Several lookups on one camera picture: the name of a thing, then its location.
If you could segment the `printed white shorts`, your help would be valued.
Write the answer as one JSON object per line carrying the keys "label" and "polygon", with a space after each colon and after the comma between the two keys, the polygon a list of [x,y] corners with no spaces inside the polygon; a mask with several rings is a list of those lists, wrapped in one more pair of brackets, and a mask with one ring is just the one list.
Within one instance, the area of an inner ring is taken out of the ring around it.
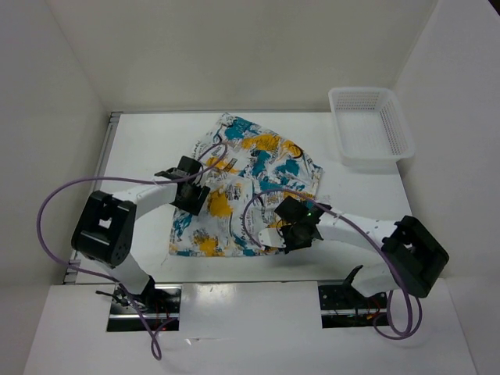
{"label": "printed white shorts", "polygon": [[170,255],[279,254],[279,248],[258,246],[257,233],[283,225],[274,210],[286,197],[315,198],[323,175],[293,141],[229,113],[196,141],[192,155],[211,169],[202,178],[210,192],[197,216],[175,210]]}

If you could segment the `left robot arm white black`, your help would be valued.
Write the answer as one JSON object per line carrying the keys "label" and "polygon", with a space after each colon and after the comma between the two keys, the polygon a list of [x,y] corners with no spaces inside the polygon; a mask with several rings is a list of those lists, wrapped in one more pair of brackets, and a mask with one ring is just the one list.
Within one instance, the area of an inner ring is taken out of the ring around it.
{"label": "left robot arm white black", "polygon": [[201,184],[202,164],[184,156],[176,167],[160,171],[149,184],[125,191],[95,191],[87,199],[71,245],[99,264],[129,292],[127,301],[138,312],[149,311],[160,298],[155,281],[131,255],[135,222],[151,211],[171,205],[197,216],[210,192]]}

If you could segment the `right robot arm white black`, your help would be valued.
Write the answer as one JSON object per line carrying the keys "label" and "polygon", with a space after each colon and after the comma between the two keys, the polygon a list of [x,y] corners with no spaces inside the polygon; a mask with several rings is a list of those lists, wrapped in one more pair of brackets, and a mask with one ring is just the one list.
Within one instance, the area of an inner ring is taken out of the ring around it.
{"label": "right robot arm white black", "polygon": [[351,307],[393,290],[426,298],[449,261],[449,254],[415,217],[399,221],[374,220],[334,213],[329,205],[306,205],[287,197],[274,210],[284,226],[271,247],[289,253],[309,248],[314,241],[339,241],[376,253],[381,262],[356,266],[345,278],[342,295]]}

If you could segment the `white plastic basket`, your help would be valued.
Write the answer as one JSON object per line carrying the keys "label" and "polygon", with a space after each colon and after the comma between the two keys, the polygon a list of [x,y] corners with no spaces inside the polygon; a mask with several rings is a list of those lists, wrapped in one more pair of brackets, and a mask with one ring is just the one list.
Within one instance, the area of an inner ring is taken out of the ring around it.
{"label": "white plastic basket", "polygon": [[383,169],[411,159],[416,147],[395,93],[383,87],[335,87],[328,99],[340,160]]}

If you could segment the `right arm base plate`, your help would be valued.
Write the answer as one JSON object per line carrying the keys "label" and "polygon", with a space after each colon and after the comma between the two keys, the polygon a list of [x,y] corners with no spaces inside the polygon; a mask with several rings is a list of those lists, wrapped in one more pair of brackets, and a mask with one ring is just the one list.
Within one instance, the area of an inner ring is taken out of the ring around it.
{"label": "right arm base plate", "polygon": [[323,329],[371,327],[374,320],[382,327],[388,326],[386,293],[363,297],[338,280],[318,283],[317,289]]}

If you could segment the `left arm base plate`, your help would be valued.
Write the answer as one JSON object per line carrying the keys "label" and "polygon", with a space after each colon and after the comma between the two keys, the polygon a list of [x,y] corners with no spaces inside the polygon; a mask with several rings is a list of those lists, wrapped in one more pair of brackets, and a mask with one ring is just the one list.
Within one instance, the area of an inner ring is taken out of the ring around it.
{"label": "left arm base plate", "polygon": [[[146,323],[152,331],[178,331],[180,326],[180,302],[182,287],[180,284],[157,284],[160,291],[160,302],[147,307],[137,302]],[[137,311],[132,307],[127,296],[120,287],[110,294],[97,291],[97,294],[111,298],[107,332],[138,332],[145,331]]]}

